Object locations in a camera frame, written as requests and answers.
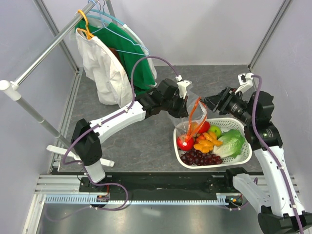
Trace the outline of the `red yellow mango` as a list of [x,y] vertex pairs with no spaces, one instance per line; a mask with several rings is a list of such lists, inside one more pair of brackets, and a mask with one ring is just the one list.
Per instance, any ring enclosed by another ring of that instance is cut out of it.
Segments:
[[[191,129],[190,129],[190,133],[192,133],[198,126],[199,124],[195,121],[192,122],[191,124]],[[203,123],[203,125],[196,131],[196,133],[202,134],[204,132],[207,132],[210,128],[210,123],[205,121]]]

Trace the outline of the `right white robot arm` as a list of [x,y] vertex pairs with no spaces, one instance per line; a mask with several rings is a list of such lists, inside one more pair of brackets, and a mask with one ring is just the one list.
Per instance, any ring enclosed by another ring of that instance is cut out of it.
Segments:
[[302,234],[311,228],[312,214],[305,210],[294,189],[280,133],[271,122],[273,96],[256,91],[249,101],[244,101],[242,92],[227,87],[201,101],[211,111],[231,114],[245,125],[245,138],[261,165],[269,192],[264,193],[243,168],[227,170],[223,186],[229,192],[238,190],[243,194],[257,212],[262,232]]

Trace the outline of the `clear zip top bag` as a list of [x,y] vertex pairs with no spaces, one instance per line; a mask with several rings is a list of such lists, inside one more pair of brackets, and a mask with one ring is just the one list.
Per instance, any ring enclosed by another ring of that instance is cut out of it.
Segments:
[[169,119],[176,130],[177,146],[186,150],[190,147],[192,140],[199,133],[207,119],[207,107],[201,101],[201,97],[190,92],[187,95],[186,110],[188,117],[174,118],[169,115]]

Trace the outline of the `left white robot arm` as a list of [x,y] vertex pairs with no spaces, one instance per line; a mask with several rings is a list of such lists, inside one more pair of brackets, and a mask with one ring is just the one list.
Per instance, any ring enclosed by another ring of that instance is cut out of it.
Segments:
[[107,186],[105,171],[100,162],[102,143],[127,126],[161,111],[166,111],[175,118],[187,117],[187,89],[191,84],[189,80],[175,82],[164,79],[156,88],[139,95],[125,107],[90,122],[81,119],[76,123],[71,143],[91,179],[90,186],[95,191],[101,192]]

